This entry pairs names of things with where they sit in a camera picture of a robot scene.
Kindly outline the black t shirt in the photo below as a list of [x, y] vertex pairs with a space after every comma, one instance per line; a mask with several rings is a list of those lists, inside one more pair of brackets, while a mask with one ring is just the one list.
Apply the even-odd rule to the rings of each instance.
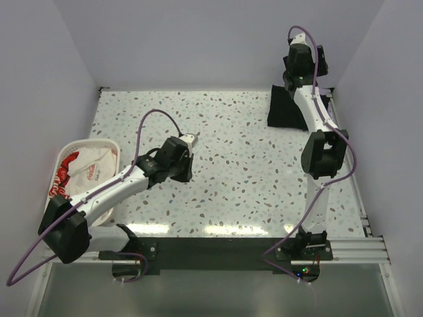
[[305, 119], [284, 87], [272, 86], [270, 109], [267, 117], [269, 127], [308, 131]]

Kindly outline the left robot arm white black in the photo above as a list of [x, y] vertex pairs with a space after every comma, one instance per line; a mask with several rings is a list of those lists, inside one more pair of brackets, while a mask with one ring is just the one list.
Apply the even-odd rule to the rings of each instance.
[[95, 221], [127, 198], [167, 179], [187, 183], [192, 178], [197, 136], [169, 137], [154, 155], [138, 156], [131, 166], [82, 194], [49, 200], [38, 234], [64, 264], [87, 252], [111, 251], [122, 259], [137, 251], [135, 234], [124, 225], [98, 227]]

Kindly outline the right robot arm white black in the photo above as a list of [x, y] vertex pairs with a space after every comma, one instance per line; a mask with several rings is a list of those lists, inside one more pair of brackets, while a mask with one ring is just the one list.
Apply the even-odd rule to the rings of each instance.
[[281, 249], [291, 260], [313, 260], [318, 254], [332, 259], [327, 242], [326, 213], [330, 185], [341, 169], [346, 153], [348, 133], [335, 132], [323, 104], [319, 90], [314, 85], [314, 74], [319, 65], [313, 61], [307, 44], [291, 43], [284, 58], [284, 88], [299, 108], [309, 138], [301, 154], [301, 167], [307, 176], [307, 197], [303, 222], [298, 225], [293, 238], [288, 238]]

